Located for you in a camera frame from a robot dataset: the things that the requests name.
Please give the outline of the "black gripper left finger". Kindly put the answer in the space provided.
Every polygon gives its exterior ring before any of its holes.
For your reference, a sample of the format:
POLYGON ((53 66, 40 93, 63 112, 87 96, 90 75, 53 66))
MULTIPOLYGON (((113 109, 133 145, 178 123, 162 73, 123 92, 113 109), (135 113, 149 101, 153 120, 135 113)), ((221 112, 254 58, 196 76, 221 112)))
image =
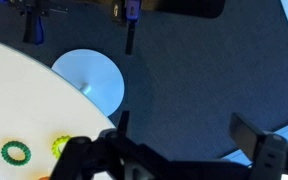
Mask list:
POLYGON ((103 130, 92 141, 87 136, 71 138, 65 145, 49 180, 93 180, 106 172, 114 180, 157 180, 138 145, 127 136, 129 111, 123 111, 116 129, 103 130))

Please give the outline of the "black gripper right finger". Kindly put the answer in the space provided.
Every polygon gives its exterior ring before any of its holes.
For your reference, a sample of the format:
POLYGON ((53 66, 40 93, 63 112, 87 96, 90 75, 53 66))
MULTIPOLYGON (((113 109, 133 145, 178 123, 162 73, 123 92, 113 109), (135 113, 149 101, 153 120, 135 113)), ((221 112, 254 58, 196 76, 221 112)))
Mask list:
POLYGON ((276 133, 265 132, 232 113, 229 135, 252 162, 248 180, 281 180, 288 175, 288 140, 276 133))

